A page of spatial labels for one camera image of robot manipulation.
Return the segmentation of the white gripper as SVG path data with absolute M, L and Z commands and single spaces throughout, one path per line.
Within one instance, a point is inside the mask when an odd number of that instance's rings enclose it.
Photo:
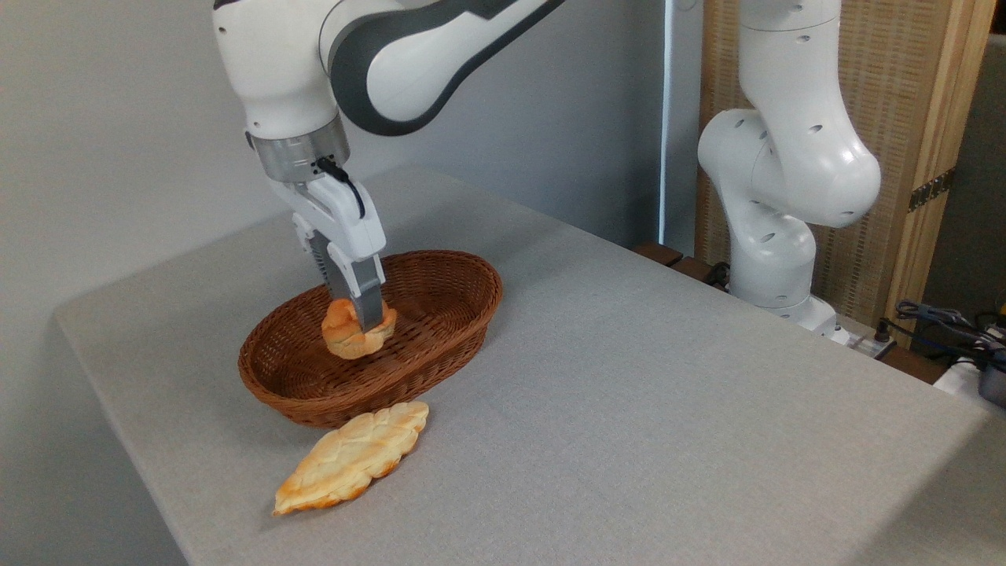
M 294 209 L 299 243 L 312 255 L 331 297 L 352 302 L 362 331 L 380 325 L 385 276 L 377 253 L 387 238 L 367 190 L 354 190 L 334 177 L 306 183 L 272 180 L 270 187 Z

